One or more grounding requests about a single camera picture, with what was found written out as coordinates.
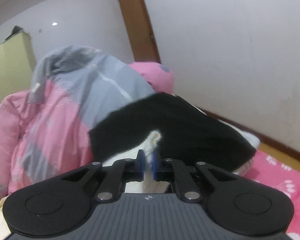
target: logo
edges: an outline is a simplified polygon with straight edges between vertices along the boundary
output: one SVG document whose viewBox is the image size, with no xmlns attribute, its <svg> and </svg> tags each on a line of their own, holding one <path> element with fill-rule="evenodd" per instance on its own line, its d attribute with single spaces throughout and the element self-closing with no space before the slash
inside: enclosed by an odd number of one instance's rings
<svg viewBox="0 0 300 240">
<path fill-rule="evenodd" d="M 148 195 L 148 196 L 145 196 L 145 199 L 146 199 L 147 201 L 150 201 L 151 199 L 153 199 L 153 197 L 150 196 L 150 195 Z"/>
</svg>

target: gray ribbed surface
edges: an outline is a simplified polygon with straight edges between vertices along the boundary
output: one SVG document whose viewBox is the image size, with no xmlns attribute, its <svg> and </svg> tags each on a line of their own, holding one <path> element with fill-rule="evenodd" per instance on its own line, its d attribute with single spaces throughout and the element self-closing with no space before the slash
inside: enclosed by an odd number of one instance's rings
<svg viewBox="0 0 300 240">
<path fill-rule="evenodd" d="M 47 240 L 253 240 L 212 222 L 198 204 L 175 194 L 122 194 L 119 201 L 97 206 L 85 224 Z M 8 240 L 32 238 L 12 235 Z M 263 240 L 288 240 L 284 233 Z"/>
</svg>

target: pink pillow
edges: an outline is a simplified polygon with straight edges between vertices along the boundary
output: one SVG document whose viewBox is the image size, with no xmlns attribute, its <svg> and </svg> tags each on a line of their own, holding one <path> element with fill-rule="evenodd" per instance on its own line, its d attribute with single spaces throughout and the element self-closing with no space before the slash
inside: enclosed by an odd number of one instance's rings
<svg viewBox="0 0 300 240">
<path fill-rule="evenodd" d="M 156 93 L 172 94 L 174 77 L 167 67 L 156 62 L 133 62 L 129 66 L 143 76 Z"/>
</svg>

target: wooden floor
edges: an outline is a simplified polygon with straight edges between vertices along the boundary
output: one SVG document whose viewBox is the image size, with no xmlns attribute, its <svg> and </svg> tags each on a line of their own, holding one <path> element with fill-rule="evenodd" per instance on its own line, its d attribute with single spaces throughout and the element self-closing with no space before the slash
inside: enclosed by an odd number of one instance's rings
<svg viewBox="0 0 300 240">
<path fill-rule="evenodd" d="M 260 144 L 259 150 L 271 155 L 272 157 L 276 158 L 278 161 L 287 164 L 293 169 L 300 171 L 300 161 L 290 157 L 286 153 L 278 151 L 277 149 L 272 148 L 269 145 L 263 143 Z"/>
</svg>

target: black circular pad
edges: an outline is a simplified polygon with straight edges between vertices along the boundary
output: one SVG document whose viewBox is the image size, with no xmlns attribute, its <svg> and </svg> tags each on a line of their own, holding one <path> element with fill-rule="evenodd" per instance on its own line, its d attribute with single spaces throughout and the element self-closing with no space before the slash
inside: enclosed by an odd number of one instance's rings
<svg viewBox="0 0 300 240">
<path fill-rule="evenodd" d="M 216 184 L 207 202 L 207 213 L 217 224 L 244 236 L 284 232 L 293 212 L 284 193 L 243 178 Z"/>
<path fill-rule="evenodd" d="M 271 208 L 271 201 L 266 196 L 256 193 L 245 193 L 234 199 L 234 205 L 242 212 L 258 215 Z"/>
<path fill-rule="evenodd" d="M 76 182 L 43 181 L 11 194 L 3 215 L 11 232 L 50 237 L 80 226 L 90 213 L 90 199 Z"/>
<path fill-rule="evenodd" d="M 63 205 L 62 197 L 57 194 L 41 193 L 26 201 L 26 208 L 35 214 L 45 215 L 58 211 Z"/>
</svg>

